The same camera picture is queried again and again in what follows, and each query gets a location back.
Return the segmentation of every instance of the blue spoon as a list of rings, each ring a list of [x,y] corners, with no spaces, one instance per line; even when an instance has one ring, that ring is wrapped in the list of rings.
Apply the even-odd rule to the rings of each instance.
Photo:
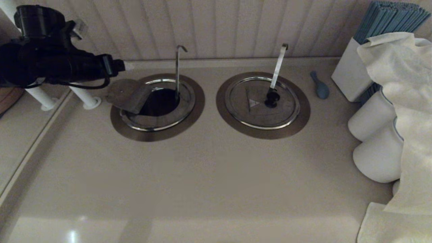
[[[314,80],[315,84],[317,85],[317,89],[316,89],[317,96],[320,99],[327,99],[328,95],[330,94],[330,91],[328,90],[327,85],[318,79],[317,71],[312,71],[311,77]]]

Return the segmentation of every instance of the beige countertop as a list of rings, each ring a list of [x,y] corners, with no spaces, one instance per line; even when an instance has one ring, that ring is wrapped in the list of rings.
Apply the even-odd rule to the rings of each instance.
[[[335,61],[288,62],[280,76],[306,94],[311,116],[297,134],[248,137],[216,108],[230,77],[274,66],[181,70],[206,96],[198,121],[176,137],[138,142],[118,134],[104,101],[84,110],[77,98],[40,170],[0,236],[5,243],[354,243],[369,202],[386,204],[391,186],[363,176],[348,131],[358,109],[330,76]],[[321,100],[309,72],[330,88]],[[173,69],[144,69],[142,78]]]
[[[57,99],[67,90],[53,85],[43,89]],[[0,195],[54,111],[42,111],[41,104],[24,92],[0,118]]]

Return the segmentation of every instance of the white paneled wall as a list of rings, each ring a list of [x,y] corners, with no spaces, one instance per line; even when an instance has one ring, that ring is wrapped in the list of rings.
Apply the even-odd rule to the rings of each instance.
[[[372,0],[16,0],[89,26],[77,43],[124,60],[340,56]],[[432,11],[431,0],[409,0]],[[16,36],[0,13],[0,42]],[[432,39],[432,20],[416,32]]]

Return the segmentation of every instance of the white pipe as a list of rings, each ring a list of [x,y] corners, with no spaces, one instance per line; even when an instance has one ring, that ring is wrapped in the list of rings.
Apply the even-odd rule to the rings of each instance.
[[[93,97],[87,90],[71,87],[71,86],[69,87],[84,102],[83,107],[86,110],[94,109],[98,107],[102,102],[101,98]]]
[[[57,99],[51,98],[40,87],[26,89],[26,91],[42,104],[43,111],[49,111],[54,108]]]
[[[135,64],[133,62],[124,61],[124,68],[126,71],[130,71],[130,70],[134,70],[136,67],[135,67]]]

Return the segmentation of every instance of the stacked cups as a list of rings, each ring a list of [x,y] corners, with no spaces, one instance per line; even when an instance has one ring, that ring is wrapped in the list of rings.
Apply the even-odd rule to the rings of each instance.
[[[387,183],[400,178],[403,138],[396,129],[396,113],[382,88],[348,121],[349,131],[362,141],[354,163],[368,178]]]

